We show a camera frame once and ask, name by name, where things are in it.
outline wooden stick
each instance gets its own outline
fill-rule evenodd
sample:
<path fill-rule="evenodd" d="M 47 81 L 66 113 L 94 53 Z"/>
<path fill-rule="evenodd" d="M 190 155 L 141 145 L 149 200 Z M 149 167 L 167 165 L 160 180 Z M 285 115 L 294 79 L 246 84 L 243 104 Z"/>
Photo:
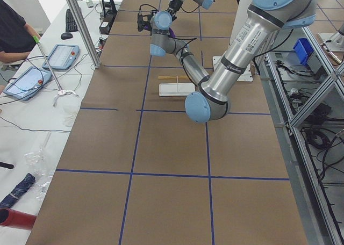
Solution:
<path fill-rule="evenodd" d="M 187 76 L 158 76 L 157 79 L 158 80 L 189 80 L 189 78 Z"/>

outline black shirt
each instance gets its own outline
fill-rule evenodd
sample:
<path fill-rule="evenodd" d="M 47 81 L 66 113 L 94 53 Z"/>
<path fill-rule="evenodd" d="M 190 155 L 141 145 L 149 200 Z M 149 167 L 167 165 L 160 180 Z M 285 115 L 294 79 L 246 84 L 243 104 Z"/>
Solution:
<path fill-rule="evenodd" d="M 24 29 L 25 19 L 0 0 L 0 52 L 30 52 L 35 46 L 33 37 Z"/>

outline dark blue cloth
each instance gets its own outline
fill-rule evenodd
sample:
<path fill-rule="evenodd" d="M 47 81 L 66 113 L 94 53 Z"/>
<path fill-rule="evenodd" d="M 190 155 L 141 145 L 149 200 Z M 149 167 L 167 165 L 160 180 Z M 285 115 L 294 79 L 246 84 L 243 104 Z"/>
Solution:
<path fill-rule="evenodd" d="M 17 200 L 29 190 L 35 181 L 34 176 L 27 174 L 15 189 L 0 202 L 0 208 L 11 208 Z"/>

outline label sticker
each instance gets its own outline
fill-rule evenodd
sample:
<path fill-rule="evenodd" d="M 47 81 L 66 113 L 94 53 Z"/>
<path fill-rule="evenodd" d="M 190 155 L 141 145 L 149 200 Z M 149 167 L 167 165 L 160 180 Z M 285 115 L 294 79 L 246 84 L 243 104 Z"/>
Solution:
<path fill-rule="evenodd" d="M 240 44 L 243 50 L 246 50 L 250 54 L 254 54 L 260 47 L 260 44 L 264 42 L 267 35 L 267 32 L 261 31 L 245 23 L 235 40 Z"/>

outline red cylinder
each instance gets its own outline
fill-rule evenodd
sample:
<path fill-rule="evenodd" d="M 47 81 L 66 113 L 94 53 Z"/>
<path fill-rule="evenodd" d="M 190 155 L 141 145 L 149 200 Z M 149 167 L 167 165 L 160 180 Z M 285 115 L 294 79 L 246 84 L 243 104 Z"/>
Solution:
<path fill-rule="evenodd" d="M 32 230 L 36 216 L 10 208 L 0 209 L 0 226 Z"/>

